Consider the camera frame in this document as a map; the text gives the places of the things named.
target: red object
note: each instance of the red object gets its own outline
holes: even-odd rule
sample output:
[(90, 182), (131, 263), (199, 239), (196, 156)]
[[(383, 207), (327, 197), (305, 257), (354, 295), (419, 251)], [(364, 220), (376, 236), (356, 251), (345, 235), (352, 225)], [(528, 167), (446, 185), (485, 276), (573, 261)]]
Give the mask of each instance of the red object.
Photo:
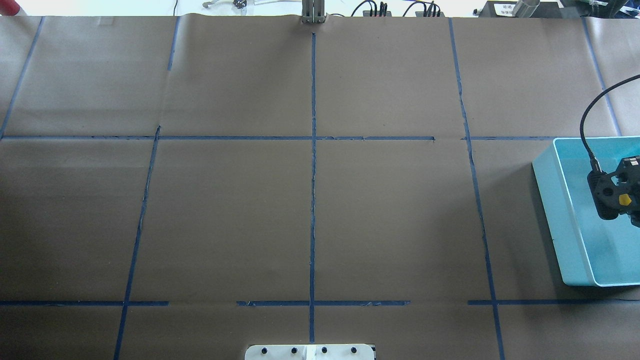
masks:
[(14, 16), (20, 11), (20, 5), (15, 0), (0, 0), (0, 15)]

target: blue tape line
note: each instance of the blue tape line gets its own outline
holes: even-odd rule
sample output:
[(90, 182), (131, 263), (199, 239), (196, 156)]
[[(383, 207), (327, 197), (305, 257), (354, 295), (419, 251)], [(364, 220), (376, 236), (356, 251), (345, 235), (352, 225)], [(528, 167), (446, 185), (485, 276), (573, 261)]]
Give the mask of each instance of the blue tape line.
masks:
[[(309, 306), (309, 301), (236, 301), (243, 307), (269, 307), (269, 306)], [(406, 306), (411, 304), (409, 300), (318, 300), (315, 306)]]
[(583, 304), (628, 304), (640, 300), (623, 300), (623, 299), (530, 299), (530, 300), (469, 300), (468, 305), (471, 306), (489, 306), (494, 303), (498, 305), (583, 305)]
[(498, 351), (500, 354), (500, 360), (504, 360), (504, 347), (502, 346), (502, 331), (500, 329), (500, 316), (498, 314), (498, 305), (495, 303), (495, 286), (493, 285), (493, 270), (491, 268), (491, 259), (489, 257), (489, 245), (486, 239), (486, 231), (484, 228), (484, 216), (482, 211), (482, 204), (480, 201), (480, 189), (478, 187), (478, 180), (476, 176), (476, 165), (474, 163), (473, 148), (471, 146), (471, 135), (469, 130), (469, 123), (467, 119), (467, 110), (465, 109), (465, 103), (462, 98), (462, 79), (460, 77), (460, 65), (458, 63), (458, 52), (456, 50), (456, 37), (453, 31), (453, 21), (449, 18), (449, 33), (451, 34), (451, 49), (453, 51), (453, 62), (456, 67), (456, 79), (458, 81), (458, 95), (460, 97), (460, 110), (462, 111), (462, 117), (465, 121), (465, 138), (467, 142), (467, 151), (469, 155), (469, 164), (471, 166), (471, 178), (474, 184), (474, 192), (476, 193), (476, 207), (478, 215), (480, 216), (480, 226), (482, 228), (482, 241), (484, 245), (484, 262), (486, 265), (486, 274), (489, 282), (489, 291), (491, 293), (491, 300), (493, 301), (493, 322), (495, 324), (495, 335), (498, 342)]
[(534, 141), (543, 141), (543, 140), (553, 140), (558, 136), (471, 136), (471, 140), (497, 140), (497, 141), (511, 141), (511, 140), (534, 140)]
[[(591, 43), (591, 35), (589, 35), (589, 28), (587, 27), (587, 21), (585, 18), (582, 18), (582, 27), (584, 28), (584, 35), (587, 38), (587, 46), (589, 47), (589, 52), (591, 53), (591, 60), (593, 61), (593, 65), (596, 68), (596, 74), (598, 74), (600, 87), (602, 88), (602, 90), (605, 90), (607, 87), (604, 84), (604, 79), (602, 78), (602, 73), (600, 72), (600, 66), (598, 65), (598, 60), (596, 59), (596, 53), (593, 51), (593, 44)], [(607, 107), (609, 108), (609, 113), (611, 114), (611, 118), (613, 119), (613, 127), (616, 129), (616, 133), (618, 134), (618, 136), (622, 136), (622, 132), (620, 131), (620, 125), (618, 124), (618, 118), (616, 117), (616, 113), (613, 110), (613, 106), (611, 105), (609, 94), (605, 94), (604, 99), (607, 101)]]
[(49, 135), (7, 135), (5, 139), (14, 140), (153, 140), (154, 136), (49, 136)]
[[(0, 306), (123, 306), (124, 301), (0, 301)], [(134, 301), (129, 306), (169, 306), (168, 301)]]
[(13, 95), (11, 96), (11, 101), (9, 102), (9, 108), (6, 111), (6, 114), (4, 114), (4, 121), (2, 123), (2, 127), (0, 127), (0, 140), (2, 140), (2, 138), (4, 137), (4, 131), (6, 130), (7, 124), (9, 124), (9, 118), (11, 117), (11, 112), (13, 111), (13, 105), (15, 104), (15, 100), (18, 97), (18, 93), (20, 92), (20, 87), (22, 86), (24, 75), (27, 72), (27, 67), (29, 66), (31, 57), (33, 56), (33, 50), (36, 47), (36, 43), (38, 42), (38, 38), (40, 37), (40, 32), (42, 31), (42, 24), (44, 24), (44, 16), (40, 18), (40, 23), (38, 24), (36, 35), (33, 36), (33, 41), (31, 42), (29, 53), (27, 54), (27, 58), (24, 60), (24, 65), (22, 66), (22, 71), (20, 72), (18, 83), (15, 85), (15, 90), (13, 90)]
[(142, 205), (140, 207), (140, 219), (138, 220), (138, 230), (136, 231), (136, 241), (133, 245), (133, 254), (131, 256), (131, 267), (129, 268), (129, 278), (127, 280), (127, 289), (124, 295), (124, 305), (122, 306), (122, 314), (120, 315), (120, 328), (118, 329), (118, 339), (116, 341), (116, 350), (113, 354), (113, 359), (118, 360), (120, 358), (120, 347), (122, 346), (122, 336), (124, 335), (124, 326), (127, 321), (127, 311), (129, 307), (129, 299), (131, 297), (131, 285), (133, 283), (133, 274), (136, 269), (136, 260), (138, 259), (138, 249), (140, 247), (140, 238), (142, 236), (142, 223), (145, 219), (145, 212), (147, 211), (147, 199), (149, 196), (149, 184), (151, 183), (151, 173), (154, 169), (154, 163), (156, 162), (156, 152), (158, 147), (158, 136), (160, 135), (160, 126), (156, 129), (156, 136), (154, 138), (154, 146), (151, 150), (151, 159), (149, 160), (149, 169), (147, 171), (147, 183), (145, 184), (145, 194), (142, 197)]
[(309, 343), (316, 341), (316, 33), (311, 34), (311, 239), (309, 255)]
[(167, 71), (171, 71), (173, 67), (173, 54), (175, 53), (175, 43), (178, 39), (178, 26), (180, 25), (180, 17), (175, 18), (175, 29), (173, 30), (173, 42), (171, 42), (171, 54), (169, 54), (169, 64), (166, 66)]
[(436, 140), (433, 136), (318, 136), (316, 140)]
[(128, 306), (169, 306), (168, 301), (130, 301)]
[(160, 140), (311, 140), (311, 136), (160, 136)]

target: metal bracket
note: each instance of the metal bracket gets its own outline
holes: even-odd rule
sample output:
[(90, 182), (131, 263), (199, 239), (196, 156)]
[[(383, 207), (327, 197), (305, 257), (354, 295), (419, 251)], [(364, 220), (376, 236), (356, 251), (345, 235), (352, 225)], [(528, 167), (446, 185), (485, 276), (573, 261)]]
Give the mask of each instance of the metal bracket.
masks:
[(324, 0), (302, 0), (302, 22), (320, 24), (325, 19)]
[(376, 347), (366, 344), (253, 345), (244, 360), (376, 360)]

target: light blue bin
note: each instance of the light blue bin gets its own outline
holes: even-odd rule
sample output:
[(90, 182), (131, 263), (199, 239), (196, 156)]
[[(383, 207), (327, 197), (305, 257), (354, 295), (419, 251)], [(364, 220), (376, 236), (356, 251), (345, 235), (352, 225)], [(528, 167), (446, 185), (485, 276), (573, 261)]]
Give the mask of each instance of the light blue bin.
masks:
[[(640, 155), (640, 136), (590, 138), (600, 166)], [(640, 284), (640, 228), (629, 217), (602, 220), (587, 184), (589, 156), (580, 138), (557, 138), (533, 161), (562, 278), (567, 285)]]

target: grid square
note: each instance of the grid square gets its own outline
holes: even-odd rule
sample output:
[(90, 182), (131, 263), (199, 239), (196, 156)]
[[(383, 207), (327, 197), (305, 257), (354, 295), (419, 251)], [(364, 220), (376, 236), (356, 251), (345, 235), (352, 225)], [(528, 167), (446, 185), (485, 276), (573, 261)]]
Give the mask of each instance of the grid square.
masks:
[(151, 147), (0, 142), (0, 299), (123, 299)]
[(309, 136), (311, 32), (298, 16), (183, 16), (166, 93), (164, 135)]
[(316, 299), (489, 297), (461, 140), (317, 144)]
[(318, 135), (465, 136), (447, 20), (408, 29), (340, 17), (318, 28)]
[(506, 359), (637, 359), (637, 304), (500, 306)]
[(3, 16), (0, 18), (0, 122), (4, 120), (13, 91), (38, 29), (39, 17)]
[(121, 307), (0, 307), (4, 360), (110, 360)]
[(376, 345), (378, 359), (499, 358), (492, 307), (446, 300), (317, 307), (316, 343), (349, 342)]
[(640, 299), (637, 287), (562, 282), (531, 165), (551, 142), (474, 141), (472, 145), (498, 299)]
[[(593, 52), (600, 66), (602, 79), (606, 87), (638, 73), (640, 49), (637, 34), (640, 24), (636, 21), (606, 21), (604, 19), (586, 19)], [(640, 113), (640, 83), (638, 80), (625, 84), (609, 93), (611, 105), (618, 119), (622, 135), (640, 135), (638, 113)], [(586, 127), (594, 127), (600, 119), (590, 119)]]
[(120, 358), (240, 360), (250, 345), (304, 343), (308, 343), (305, 306), (130, 307)]
[(308, 300), (311, 142), (160, 140), (132, 300)]
[(48, 17), (8, 135), (153, 135), (175, 19)]
[[(600, 92), (579, 19), (454, 19), (469, 128), (474, 136), (578, 136)], [(615, 136), (606, 103), (588, 136)]]

